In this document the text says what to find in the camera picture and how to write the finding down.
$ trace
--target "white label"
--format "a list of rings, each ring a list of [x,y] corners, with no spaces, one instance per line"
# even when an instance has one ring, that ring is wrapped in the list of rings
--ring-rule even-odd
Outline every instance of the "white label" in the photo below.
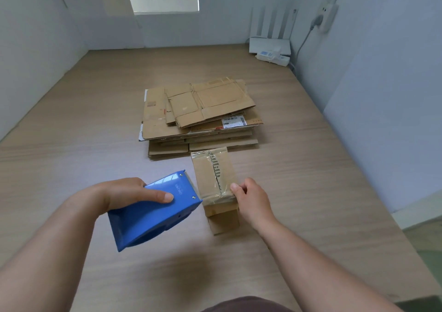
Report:
[[[224,128],[234,128],[240,126],[247,126],[246,120],[243,115],[236,115],[234,117],[224,118],[222,120]]]

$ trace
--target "wall outlet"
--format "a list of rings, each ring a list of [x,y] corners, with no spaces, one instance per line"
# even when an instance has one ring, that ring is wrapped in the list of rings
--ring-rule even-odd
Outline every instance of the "wall outlet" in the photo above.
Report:
[[[317,15],[323,15],[322,24],[319,26],[319,31],[321,33],[325,34],[330,30],[337,11],[337,4],[332,4],[328,0],[323,0],[321,2],[317,13]]]

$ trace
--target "hand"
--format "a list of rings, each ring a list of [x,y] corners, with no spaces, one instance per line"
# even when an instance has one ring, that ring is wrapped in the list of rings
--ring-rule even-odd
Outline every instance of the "hand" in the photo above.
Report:
[[[117,179],[92,185],[71,198],[82,200],[98,212],[98,215],[145,200],[158,203],[170,203],[173,200],[173,194],[149,190],[144,186],[146,183],[140,178]]]
[[[230,189],[238,200],[241,215],[256,231],[278,222],[270,207],[267,193],[253,179],[246,178],[241,185],[233,183]]]

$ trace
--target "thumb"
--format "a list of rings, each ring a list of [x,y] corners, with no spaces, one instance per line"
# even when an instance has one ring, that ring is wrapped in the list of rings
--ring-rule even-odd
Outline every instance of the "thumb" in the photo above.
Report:
[[[230,190],[232,190],[233,194],[238,199],[238,201],[241,201],[246,197],[243,188],[236,183],[230,184]]]
[[[159,190],[150,190],[143,187],[137,198],[140,201],[147,200],[157,203],[170,203],[173,200],[173,194]]]

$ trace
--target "fingernail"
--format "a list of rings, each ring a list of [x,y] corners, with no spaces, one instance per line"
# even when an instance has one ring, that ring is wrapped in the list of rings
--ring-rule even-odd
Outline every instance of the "fingernail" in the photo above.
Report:
[[[173,200],[173,194],[166,193],[164,195],[164,202],[165,203],[170,203],[172,200]]]

